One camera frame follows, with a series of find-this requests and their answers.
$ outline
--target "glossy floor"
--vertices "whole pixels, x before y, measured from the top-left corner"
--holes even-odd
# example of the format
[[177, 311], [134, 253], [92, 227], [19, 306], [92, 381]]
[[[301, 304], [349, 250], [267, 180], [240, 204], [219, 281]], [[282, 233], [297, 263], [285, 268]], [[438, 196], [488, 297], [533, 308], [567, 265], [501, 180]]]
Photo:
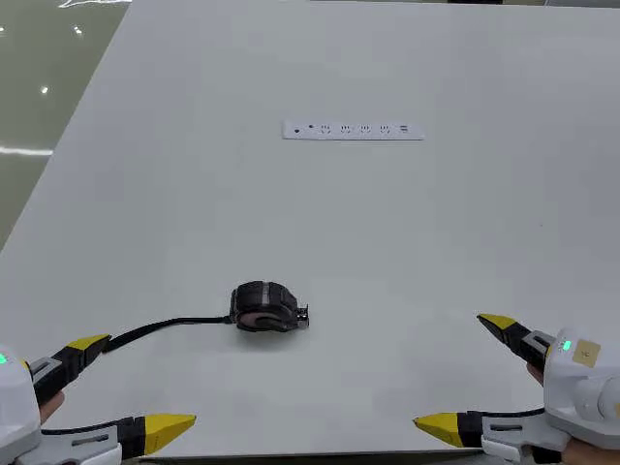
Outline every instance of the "glossy floor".
[[0, 2], [0, 248], [128, 5]]

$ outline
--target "yellow fingertip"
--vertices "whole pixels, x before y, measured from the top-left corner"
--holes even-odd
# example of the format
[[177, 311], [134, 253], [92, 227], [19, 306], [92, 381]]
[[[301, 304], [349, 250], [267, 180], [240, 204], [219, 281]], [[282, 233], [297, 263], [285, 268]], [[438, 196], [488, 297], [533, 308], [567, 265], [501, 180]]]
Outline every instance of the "yellow fingertip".
[[144, 454], [153, 453], [191, 428], [195, 415], [159, 414], [144, 417]]
[[458, 416], [456, 414], [435, 414], [414, 419], [416, 426], [430, 434], [458, 448], [463, 447], [463, 441], [458, 435]]
[[106, 339], [108, 337], [109, 334], [98, 334], [96, 336], [83, 337], [81, 339], [78, 339], [77, 341], [70, 342], [69, 344], [67, 344], [67, 347], [73, 347], [74, 349], [85, 351], [96, 342], [99, 342], [102, 339]]
[[502, 315], [491, 315], [490, 313], [480, 313], [478, 315], [478, 318], [485, 319], [488, 322], [493, 323], [494, 325], [496, 325], [502, 330], [516, 323], [516, 320], [513, 320], [510, 317], [504, 317]]

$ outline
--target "power strip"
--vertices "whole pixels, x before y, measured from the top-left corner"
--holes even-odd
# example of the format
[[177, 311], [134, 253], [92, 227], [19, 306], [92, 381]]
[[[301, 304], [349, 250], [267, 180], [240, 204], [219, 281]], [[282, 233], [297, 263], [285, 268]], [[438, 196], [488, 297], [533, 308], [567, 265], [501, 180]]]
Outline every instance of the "power strip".
[[424, 133], [417, 124], [407, 122], [285, 121], [282, 137], [301, 140], [424, 140]]

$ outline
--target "human hand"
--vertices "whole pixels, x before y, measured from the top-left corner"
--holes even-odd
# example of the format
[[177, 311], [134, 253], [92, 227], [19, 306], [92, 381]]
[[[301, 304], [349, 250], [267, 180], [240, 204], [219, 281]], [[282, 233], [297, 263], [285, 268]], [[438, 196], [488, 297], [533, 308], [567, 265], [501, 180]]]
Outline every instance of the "human hand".
[[58, 408], [65, 401], [65, 394], [60, 391], [54, 395], [47, 403], [41, 406], [39, 412], [41, 414], [41, 424], [45, 423], [51, 415], [58, 410]]
[[[543, 373], [527, 365], [527, 371], [543, 384]], [[599, 449], [577, 439], [571, 439], [562, 452], [562, 462], [566, 465], [620, 465], [620, 450]]]

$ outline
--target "black tape measure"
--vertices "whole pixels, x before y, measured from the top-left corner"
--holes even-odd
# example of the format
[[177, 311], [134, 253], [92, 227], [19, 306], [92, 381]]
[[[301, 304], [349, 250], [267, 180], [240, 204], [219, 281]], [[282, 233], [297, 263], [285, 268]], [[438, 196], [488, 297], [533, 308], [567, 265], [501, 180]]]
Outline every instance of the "black tape measure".
[[231, 312], [226, 317], [183, 317], [151, 323], [127, 331], [108, 341], [102, 350], [108, 353], [167, 326], [236, 324], [244, 331], [278, 331], [307, 328], [308, 307], [298, 307], [297, 299], [278, 283], [252, 281], [232, 291]]
[[244, 331], [279, 331], [309, 326], [308, 307], [278, 283], [253, 281], [232, 291], [230, 318]]

